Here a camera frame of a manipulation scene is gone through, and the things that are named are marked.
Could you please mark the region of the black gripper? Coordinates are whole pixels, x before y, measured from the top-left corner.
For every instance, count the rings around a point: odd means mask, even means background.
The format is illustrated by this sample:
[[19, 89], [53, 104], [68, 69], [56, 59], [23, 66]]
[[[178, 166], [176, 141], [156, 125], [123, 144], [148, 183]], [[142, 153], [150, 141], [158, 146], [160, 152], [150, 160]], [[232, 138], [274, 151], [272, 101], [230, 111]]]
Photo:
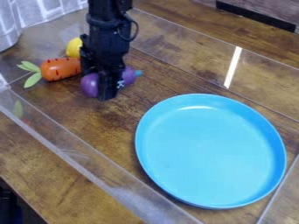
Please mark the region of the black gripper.
[[88, 34], [81, 34], [79, 50], [84, 74], [99, 72], [98, 99], [104, 102], [118, 97], [126, 71], [123, 57], [131, 42], [131, 22], [120, 16], [106, 21], [87, 15]]

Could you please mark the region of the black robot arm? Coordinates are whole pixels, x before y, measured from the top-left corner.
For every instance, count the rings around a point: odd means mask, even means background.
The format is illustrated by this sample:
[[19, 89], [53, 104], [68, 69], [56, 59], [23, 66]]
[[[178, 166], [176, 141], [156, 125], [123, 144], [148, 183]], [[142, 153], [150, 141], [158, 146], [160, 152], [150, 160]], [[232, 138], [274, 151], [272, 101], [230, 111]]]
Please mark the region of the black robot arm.
[[119, 85], [126, 71], [124, 56], [135, 22], [127, 15], [132, 0], [88, 0], [88, 34], [79, 36], [83, 44], [79, 49], [83, 75], [99, 73], [98, 96], [107, 101], [118, 96]]

